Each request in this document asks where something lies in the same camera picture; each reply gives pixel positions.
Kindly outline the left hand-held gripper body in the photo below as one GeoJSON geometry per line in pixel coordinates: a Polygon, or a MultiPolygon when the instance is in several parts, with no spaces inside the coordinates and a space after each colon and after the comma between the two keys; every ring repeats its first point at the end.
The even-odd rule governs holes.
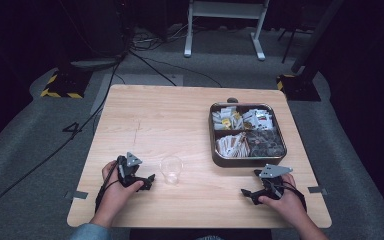
{"type": "Polygon", "coordinates": [[[142,161],[130,152],[127,152],[125,156],[120,155],[117,158],[119,181],[124,187],[129,187],[137,181],[141,181],[140,177],[136,176],[136,172],[139,169],[142,161]]]}

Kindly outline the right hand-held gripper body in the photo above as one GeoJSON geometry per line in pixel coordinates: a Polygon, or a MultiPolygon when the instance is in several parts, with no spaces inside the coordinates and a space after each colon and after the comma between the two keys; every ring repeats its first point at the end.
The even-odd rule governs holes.
{"type": "Polygon", "coordinates": [[[260,178],[263,189],[254,193],[254,199],[260,196],[267,196],[274,200],[279,200],[283,196],[284,184],[282,176],[292,172],[290,167],[266,164],[262,170],[256,169],[254,174],[260,178]]]}

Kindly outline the clear plastic cup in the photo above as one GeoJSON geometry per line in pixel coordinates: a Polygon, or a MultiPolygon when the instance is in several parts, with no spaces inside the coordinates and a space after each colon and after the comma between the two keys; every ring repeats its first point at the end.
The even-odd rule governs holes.
{"type": "Polygon", "coordinates": [[[162,173],[166,184],[177,185],[182,171],[183,162],[177,156],[166,157],[160,162],[160,172],[162,173]]]}

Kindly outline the person's right hand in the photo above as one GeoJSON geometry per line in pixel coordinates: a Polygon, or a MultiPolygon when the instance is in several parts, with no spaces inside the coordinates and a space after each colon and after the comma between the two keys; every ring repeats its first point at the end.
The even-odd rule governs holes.
{"type": "Polygon", "coordinates": [[[258,198],[263,203],[274,209],[287,223],[296,229],[302,228],[309,220],[299,197],[291,190],[286,189],[279,200],[267,196],[258,198]]]}

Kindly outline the person's left hand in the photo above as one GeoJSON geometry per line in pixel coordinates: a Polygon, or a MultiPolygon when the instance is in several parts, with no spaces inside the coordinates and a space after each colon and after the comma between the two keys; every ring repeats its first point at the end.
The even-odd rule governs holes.
{"type": "Polygon", "coordinates": [[[102,169],[102,177],[104,180],[108,180],[109,187],[105,187],[99,208],[91,220],[91,223],[104,228],[112,226],[113,220],[127,204],[129,198],[143,185],[142,181],[137,181],[125,188],[118,181],[118,172],[116,170],[110,172],[115,165],[116,161],[111,161],[102,169]]]}

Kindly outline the pile of white brown packets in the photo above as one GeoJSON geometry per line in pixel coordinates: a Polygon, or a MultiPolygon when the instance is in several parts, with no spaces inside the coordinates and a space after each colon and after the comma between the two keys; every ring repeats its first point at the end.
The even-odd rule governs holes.
{"type": "Polygon", "coordinates": [[[250,154],[246,134],[227,135],[216,141],[218,153],[224,158],[245,158],[250,154]]]}

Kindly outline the pile of white red packets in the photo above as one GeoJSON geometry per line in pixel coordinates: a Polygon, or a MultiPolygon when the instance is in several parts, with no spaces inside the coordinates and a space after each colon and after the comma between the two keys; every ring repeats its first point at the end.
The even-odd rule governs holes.
{"type": "Polygon", "coordinates": [[[271,130],[274,127],[268,110],[251,109],[242,115],[244,127],[250,130],[271,130]]]}

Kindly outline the black tape floor mark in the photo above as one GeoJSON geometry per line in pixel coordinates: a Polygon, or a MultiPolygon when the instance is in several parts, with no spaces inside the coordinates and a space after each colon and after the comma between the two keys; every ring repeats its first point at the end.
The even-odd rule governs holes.
{"type": "Polygon", "coordinates": [[[62,129],[65,133],[70,133],[70,138],[73,139],[79,132],[82,131],[80,128],[80,124],[78,122],[74,122],[69,126],[62,129]]]}

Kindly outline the pile of white yellow packets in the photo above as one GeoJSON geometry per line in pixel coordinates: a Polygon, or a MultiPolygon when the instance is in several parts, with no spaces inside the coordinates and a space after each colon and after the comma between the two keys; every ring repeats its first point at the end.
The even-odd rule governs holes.
{"type": "Polygon", "coordinates": [[[235,106],[212,112],[212,121],[215,130],[240,130],[243,128],[243,118],[235,106]]]}

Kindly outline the black yellow striped stand base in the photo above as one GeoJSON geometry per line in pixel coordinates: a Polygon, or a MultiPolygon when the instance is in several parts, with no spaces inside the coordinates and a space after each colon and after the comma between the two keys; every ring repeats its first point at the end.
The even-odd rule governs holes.
{"type": "Polygon", "coordinates": [[[91,76],[90,71],[74,70],[67,73],[56,70],[49,78],[40,96],[81,99],[85,96],[91,76]]]}
{"type": "Polygon", "coordinates": [[[301,76],[282,74],[276,77],[277,88],[289,101],[320,101],[321,98],[311,81],[304,81],[301,76]]]}

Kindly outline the black tripod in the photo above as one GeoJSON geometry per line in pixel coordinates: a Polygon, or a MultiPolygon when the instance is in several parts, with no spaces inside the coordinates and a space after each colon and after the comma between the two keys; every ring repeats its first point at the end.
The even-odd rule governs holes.
{"type": "Polygon", "coordinates": [[[292,46],[293,40],[295,38],[295,35],[297,33],[311,35],[314,32],[314,29],[300,29],[300,28],[298,28],[298,29],[284,29],[282,31],[282,33],[280,34],[280,36],[278,37],[277,41],[279,42],[285,36],[285,34],[287,32],[290,33],[290,37],[289,37],[289,40],[287,42],[287,46],[286,46],[285,52],[284,52],[282,60],[281,60],[282,64],[285,63],[285,61],[286,61],[286,58],[287,58],[288,53],[289,53],[289,51],[291,49],[291,46],[292,46]]]}

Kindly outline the dark slanted pole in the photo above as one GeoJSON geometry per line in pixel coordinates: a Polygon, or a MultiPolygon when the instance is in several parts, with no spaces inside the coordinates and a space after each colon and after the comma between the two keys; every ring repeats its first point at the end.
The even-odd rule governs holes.
{"type": "Polygon", "coordinates": [[[344,0],[332,0],[328,5],[320,9],[320,11],[318,12],[319,19],[317,25],[315,26],[315,29],[311,34],[311,37],[306,46],[304,47],[302,53],[297,57],[293,66],[291,67],[291,70],[294,73],[297,73],[301,67],[308,65],[310,56],[316,50],[317,43],[320,41],[322,35],[327,30],[330,22],[336,15],[343,1],[344,0]]]}

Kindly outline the white metal stand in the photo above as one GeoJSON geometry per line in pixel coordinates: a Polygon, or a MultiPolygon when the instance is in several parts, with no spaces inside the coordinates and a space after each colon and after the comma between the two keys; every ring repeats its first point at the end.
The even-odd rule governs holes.
{"type": "Polygon", "coordinates": [[[265,20],[266,12],[268,10],[269,2],[270,0],[263,0],[262,3],[228,3],[189,0],[187,15],[187,35],[183,55],[186,58],[192,56],[192,25],[195,17],[248,19],[257,20],[256,30],[250,33],[250,38],[257,55],[257,59],[264,61],[266,56],[260,43],[260,34],[265,20]]]}

